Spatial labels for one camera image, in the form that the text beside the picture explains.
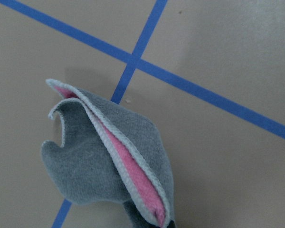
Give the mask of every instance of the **blue line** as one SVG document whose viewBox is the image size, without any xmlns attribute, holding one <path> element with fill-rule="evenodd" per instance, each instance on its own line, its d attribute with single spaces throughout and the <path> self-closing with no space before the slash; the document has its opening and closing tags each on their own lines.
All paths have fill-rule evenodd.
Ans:
<svg viewBox="0 0 285 228">
<path fill-rule="evenodd" d="M 30 18 L 33 18 L 42 24 L 45 24 L 55 30 L 58 30 L 59 32 L 62 32 L 80 42 L 83 42 L 87 44 L 88 46 L 91 46 L 99 51 L 102 51 L 114 58 L 119 59 L 122 62 L 127 63 L 129 58 L 131 58 L 131 54 L 111 45 L 108 44 L 96 37 L 93 37 L 83 31 L 80 31 L 79 29 L 76 29 L 62 21 L 59 21 L 45 13 L 42 13 L 36 9 L 33 9 L 27 5 L 24 5 L 23 3 L 20 3 L 15 0 L 0 0 L 0 3 L 12 8 L 15 11 L 18 11 L 19 13 L 22 13 Z"/>
<path fill-rule="evenodd" d="M 148 20 L 142 30 L 140 37 L 135 45 L 135 48 L 132 53 L 132 59 L 124 69 L 124 72 L 118 82 L 118 85 L 112 96 L 112 101 L 120 103 L 130 81 L 135 72 L 136 64 L 141 59 L 144 50 L 147 47 L 147 44 L 151 38 L 152 33 L 161 17 L 161 14 L 167 4 L 167 0 L 157 0 L 154 4 L 154 7 L 148 17 Z"/>
<path fill-rule="evenodd" d="M 61 228 L 72 203 L 66 199 L 63 200 L 60 210 L 55 218 L 52 228 Z"/>
<path fill-rule="evenodd" d="M 206 101 L 218 108 L 221 108 L 243 120 L 255 124 L 256 126 L 259 126 L 264 130 L 267 130 L 285 139 L 285 125 L 271 120 L 253 110 L 243 107 L 231 100 L 228 100 L 210 90 L 207 90 L 195 83 L 181 78 L 147 61 L 140 60 L 137 64 L 137 68 L 182 91 L 185 91 L 199 99 L 202 99 L 203 101 Z"/>
</svg>

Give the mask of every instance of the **floor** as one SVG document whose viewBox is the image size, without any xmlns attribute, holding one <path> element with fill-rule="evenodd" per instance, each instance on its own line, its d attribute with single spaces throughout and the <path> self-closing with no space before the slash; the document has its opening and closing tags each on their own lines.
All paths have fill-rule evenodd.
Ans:
<svg viewBox="0 0 285 228">
<path fill-rule="evenodd" d="M 40 157 L 61 140 L 47 78 L 157 125 L 178 227 L 285 228 L 285 1 L 0 0 L 0 227 L 51 227 L 64 200 Z M 131 227 L 110 202 L 65 216 Z"/>
</svg>

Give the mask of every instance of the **pink stripe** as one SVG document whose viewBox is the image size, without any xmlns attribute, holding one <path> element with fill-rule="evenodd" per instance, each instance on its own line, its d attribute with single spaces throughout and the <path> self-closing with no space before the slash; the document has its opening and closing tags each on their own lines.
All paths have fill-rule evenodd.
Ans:
<svg viewBox="0 0 285 228">
<path fill-rule="evenodd" d="M 111 132 L 109 132 L 104 125 L 103 127 L 120 158 L 123 160 L 124 166 L 136 186 L 143 202 L 148 210 L 157 218 L 158 224 L 162 227 L 165 220 L 165 209 L 155 187 L 152 185 L 142 168 L 131 156 L 128 149 Z"/>
<path fill-rule="evenodd" d="M 71 97 L 77 97 L 78 96 L 76 94 L 74 94 L 72 91 L 68 90 L 68 89 L 63 89 L 61 87 L 58 86 L 54 86 L 54 88 L 59 91 L 65 98 L 71 98 Z"/>
</svg>

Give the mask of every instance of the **gray surface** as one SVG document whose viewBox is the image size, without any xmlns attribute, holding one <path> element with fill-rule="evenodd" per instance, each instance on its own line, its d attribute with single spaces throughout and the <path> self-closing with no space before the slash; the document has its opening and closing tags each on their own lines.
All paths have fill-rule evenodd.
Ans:
<svg viewBox="0 0 285 228">
<path fill-rule="evenodd" d="M 154 3 L 23 2 L 127 51 Z M 285 1 L 171 0 L 143 58 L 285 124 Z M 124 66 L 0 5 L 0 227 L 50 227 L 62 202 L 39 154 L 59 138 L 44 80 L 110 98 Z M 285 140 L 140 71 L 121 105 L 161 131 L 179 227 L 285 228 Z M 130 223 L 97 203 L 73 206 L 64 227 Z"/>
</svg>

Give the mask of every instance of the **fabric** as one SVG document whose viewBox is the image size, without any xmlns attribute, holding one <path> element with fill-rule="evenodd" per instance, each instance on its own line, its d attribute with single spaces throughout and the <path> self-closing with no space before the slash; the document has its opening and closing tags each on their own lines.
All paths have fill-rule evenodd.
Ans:
<svg viewBox="0 0 285 228">
<path fill-rule="evenodd" d="M 64 197 L 76 204 L 122 203 L 134 228 L 171 227 L 173 177 L 155 125 L 88 91 L 47 83 L 63 98 L 49 114 L 60 115 L 62 145 L 45 141 L 41 152 Z"/>
</svg>

